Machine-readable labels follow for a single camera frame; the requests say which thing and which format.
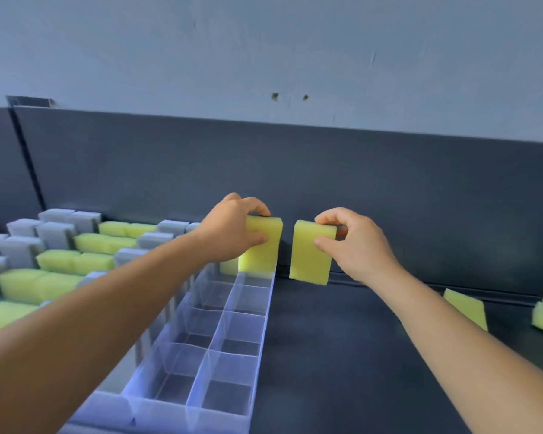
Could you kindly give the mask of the person's right hand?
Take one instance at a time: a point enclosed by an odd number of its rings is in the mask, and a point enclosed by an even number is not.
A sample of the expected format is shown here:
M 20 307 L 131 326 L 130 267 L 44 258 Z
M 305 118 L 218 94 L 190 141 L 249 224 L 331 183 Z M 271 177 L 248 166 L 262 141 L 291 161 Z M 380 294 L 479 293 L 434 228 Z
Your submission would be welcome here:
M 382 229 L 369 217 L 347 208 L 326 210 L 314 219 L 321 225 L 346 225 L 346 238 L 340 241 L 340 255 L 335 260 L 352 279 L 372 289 L 406 274 L 393 254 Z

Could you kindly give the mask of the person's left hand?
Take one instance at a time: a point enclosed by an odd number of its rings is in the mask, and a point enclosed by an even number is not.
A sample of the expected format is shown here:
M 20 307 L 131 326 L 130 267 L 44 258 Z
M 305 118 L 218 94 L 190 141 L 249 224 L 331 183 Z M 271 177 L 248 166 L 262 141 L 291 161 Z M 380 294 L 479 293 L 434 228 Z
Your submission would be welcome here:
M 217 203 L 192 233 L 193 254 L 198 263 L 224 262 L 239 257 L 244 249 L 246 219 L 252 214 L 269 217 L 270 210 L 257 197 L 238 203 Z

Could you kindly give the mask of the person's right forearm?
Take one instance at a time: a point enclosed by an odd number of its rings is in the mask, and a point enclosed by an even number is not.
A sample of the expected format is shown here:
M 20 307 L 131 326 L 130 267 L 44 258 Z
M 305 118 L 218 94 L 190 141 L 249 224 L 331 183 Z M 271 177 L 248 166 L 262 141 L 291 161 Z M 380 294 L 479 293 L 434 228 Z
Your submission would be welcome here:
M 366 284 L 390 307 L 472 434 L 543 434 L 543 371 L 406 270 Z

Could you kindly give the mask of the person's left forearm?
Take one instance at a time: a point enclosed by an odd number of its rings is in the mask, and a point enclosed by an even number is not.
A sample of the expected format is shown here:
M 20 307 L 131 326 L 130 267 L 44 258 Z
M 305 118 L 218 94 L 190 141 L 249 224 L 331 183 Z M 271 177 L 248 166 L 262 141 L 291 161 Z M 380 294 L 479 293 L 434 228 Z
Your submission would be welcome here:
M 203 267 L 198 230 L 0 329 L 0 434 L 56 434 Z

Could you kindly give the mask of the dark grey back panel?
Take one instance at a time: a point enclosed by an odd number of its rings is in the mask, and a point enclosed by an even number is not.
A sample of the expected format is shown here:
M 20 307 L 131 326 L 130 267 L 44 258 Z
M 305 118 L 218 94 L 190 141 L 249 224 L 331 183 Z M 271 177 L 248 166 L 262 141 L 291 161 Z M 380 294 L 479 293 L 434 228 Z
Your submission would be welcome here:
M 237 192 L 283 220 L 372 218 L 432 285 L 543 295 L 543 143 L 0 107 L 0 228 L 43 209 L 201 221 Z

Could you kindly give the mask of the clear plastic divided box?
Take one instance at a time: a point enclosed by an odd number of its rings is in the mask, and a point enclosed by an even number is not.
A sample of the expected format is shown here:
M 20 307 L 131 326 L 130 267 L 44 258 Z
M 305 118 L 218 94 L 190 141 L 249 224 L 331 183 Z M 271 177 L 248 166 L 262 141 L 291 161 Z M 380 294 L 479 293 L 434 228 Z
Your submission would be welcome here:
M 274 279 L 205 267 L 60 434 L 248 434 Z

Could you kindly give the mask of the rows of yellow-green sponges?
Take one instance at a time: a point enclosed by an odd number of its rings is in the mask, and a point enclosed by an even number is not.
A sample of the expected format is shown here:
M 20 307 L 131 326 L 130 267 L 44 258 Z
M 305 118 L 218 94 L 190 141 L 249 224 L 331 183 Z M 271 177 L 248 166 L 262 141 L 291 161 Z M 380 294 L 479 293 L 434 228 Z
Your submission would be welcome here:
M 75 235 L 67 223 L 20 219 L 22 235 L 0 234 L 0 328 L 119 265 L 118 253 L 145 252 L 154 225 L 108 221 Z

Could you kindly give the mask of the rows of grey sponges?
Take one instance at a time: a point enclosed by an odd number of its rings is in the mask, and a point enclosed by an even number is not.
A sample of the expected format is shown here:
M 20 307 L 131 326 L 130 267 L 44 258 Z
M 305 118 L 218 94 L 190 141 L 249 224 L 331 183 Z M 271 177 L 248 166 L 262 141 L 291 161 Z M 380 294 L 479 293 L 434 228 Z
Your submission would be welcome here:
M 39 306 L 199 225 L 104 221 L 97 212 L 60 208 L 17 219 L 0 234 L 0 299 Z

